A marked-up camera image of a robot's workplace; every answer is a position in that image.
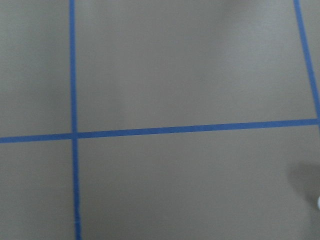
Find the white PPR valve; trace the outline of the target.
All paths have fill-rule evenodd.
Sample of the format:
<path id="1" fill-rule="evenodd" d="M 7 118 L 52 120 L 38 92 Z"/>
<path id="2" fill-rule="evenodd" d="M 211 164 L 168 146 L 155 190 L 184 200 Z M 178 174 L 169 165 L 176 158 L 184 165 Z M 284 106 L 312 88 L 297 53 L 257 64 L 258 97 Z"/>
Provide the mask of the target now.
<path id="1" fill-rule="evenodd" d="M 320 210 L 320 196 L 317 199 L 317 208 Z"/>

